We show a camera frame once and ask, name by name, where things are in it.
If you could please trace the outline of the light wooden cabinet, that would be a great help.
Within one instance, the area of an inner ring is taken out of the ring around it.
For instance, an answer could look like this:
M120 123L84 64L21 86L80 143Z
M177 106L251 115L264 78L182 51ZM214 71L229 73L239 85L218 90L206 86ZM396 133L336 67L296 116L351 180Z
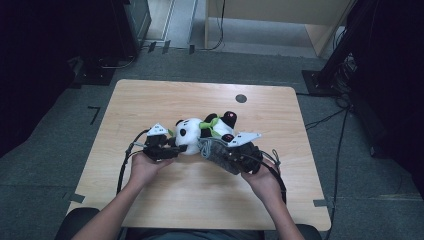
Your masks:
M209 18L304 24L317 56L344 23L356 0L206 0L204 45Z

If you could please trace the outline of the person's right hand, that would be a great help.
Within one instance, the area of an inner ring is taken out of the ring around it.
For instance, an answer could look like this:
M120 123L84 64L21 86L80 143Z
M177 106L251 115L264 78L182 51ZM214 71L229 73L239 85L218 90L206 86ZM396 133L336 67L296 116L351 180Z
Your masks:
M282 201L280 186L269 167L274 168L271 161L264 159L256 174L242 172L242 178L250 185L254 194L264 205Z

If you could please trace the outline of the dark curtain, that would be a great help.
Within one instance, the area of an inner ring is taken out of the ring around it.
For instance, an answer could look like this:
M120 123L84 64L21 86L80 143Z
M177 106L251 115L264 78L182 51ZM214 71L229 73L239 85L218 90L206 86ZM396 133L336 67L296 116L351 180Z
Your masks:
M74 72L31 0L0 0L0 158L32 134Z
M350 86L382 129L375 145L406 169L424 198L424 0L359 0Z

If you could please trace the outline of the person's dark teal clothing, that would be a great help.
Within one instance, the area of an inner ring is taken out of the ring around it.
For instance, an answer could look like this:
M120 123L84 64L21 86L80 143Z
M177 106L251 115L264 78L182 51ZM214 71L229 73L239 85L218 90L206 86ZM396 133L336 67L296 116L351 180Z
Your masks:
M258 230L129 228L125 240L265 240Z

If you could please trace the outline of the black equipment cabinet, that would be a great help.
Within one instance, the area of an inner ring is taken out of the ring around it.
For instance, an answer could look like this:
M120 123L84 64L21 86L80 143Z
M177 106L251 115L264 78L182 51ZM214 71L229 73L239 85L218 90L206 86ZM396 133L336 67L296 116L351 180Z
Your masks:
M151 24L148 0L111 0L122 56L137 57Z

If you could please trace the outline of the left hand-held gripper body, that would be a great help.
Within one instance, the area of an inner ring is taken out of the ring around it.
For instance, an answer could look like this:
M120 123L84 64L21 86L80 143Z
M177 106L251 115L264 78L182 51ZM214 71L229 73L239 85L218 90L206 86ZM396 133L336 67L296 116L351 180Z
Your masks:
M161 124L156 123L147 131L143 153L154 161L172 159L179 155L179 147L167 144L168 130Z

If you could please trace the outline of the angled black floor tape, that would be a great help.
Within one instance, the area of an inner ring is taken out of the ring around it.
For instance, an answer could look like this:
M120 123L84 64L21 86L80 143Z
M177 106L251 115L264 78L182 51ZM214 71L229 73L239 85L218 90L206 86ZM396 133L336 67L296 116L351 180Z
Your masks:
M88 106L87 108L95 111L95 113L94 113L94 115L93 115L93 117L90 121L90 125L93 125L95 123L97 117L98 117L98 114L101 110L101 107L99 107L99 106Z

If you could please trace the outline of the grey fuzzy cloth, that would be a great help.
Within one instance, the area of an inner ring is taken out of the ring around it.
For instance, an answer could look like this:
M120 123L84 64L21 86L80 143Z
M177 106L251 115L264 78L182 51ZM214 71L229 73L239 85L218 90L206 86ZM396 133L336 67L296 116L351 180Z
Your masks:
M225 141L214 137L200 138L198 147L201 156L206 160L216 164L231 174L240 174L231 163L235 161L228 159L227 154L229 151L232 151L232 148L229 148Z

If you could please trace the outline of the panda plush toy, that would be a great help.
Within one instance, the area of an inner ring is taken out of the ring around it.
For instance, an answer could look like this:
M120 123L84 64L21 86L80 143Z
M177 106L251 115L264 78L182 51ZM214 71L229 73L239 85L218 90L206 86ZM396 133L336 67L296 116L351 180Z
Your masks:
M232 111L225 112L222 116L216 113L209 114L204 120L189 118L176 123L172 137L176 138L176 145L188 145L187 155L194 155L200 151L198 141L200 138L215 137L225 142L234 139L234 127L237 114Z

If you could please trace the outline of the person's left hand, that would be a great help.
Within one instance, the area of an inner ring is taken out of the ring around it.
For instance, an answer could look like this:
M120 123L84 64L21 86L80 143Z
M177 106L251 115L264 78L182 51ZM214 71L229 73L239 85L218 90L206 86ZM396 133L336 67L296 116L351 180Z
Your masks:
M131 173L127 185L141 191L155 178L161 169L172 163L172 159L155 162L144 153L138 153L132 157Z

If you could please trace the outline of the black metal stand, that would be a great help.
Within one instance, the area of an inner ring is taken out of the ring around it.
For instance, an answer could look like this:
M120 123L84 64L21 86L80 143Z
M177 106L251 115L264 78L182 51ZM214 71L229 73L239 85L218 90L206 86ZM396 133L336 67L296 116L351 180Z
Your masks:
M347 18L347 30L327 63L320 71L303 70L302 76L311 96L340 96L343 91L338 87L337 71L343 65L350 53L351 47L359 37L359 32L365 26L367 18L371 15L374 5L379 0L359 0L354 4L354 12Z

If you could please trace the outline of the black floor base plate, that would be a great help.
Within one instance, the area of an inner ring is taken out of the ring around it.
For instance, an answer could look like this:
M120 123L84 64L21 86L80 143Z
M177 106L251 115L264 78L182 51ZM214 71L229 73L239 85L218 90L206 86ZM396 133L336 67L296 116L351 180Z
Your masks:
M105 66L101 59L81 59L77 65L76 76L71 84L72 88L81 88L83 85L109 86L115 69Z

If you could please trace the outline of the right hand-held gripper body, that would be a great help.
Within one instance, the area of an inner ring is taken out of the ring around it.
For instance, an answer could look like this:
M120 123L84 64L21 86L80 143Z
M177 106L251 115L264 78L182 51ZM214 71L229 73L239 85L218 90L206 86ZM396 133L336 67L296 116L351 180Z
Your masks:
M236 137L228 143L232 151L238 153L237 161L242 168L241 172L257 173L263 160L261 150L253 144L253 141L260 138L260 133L239 132Z

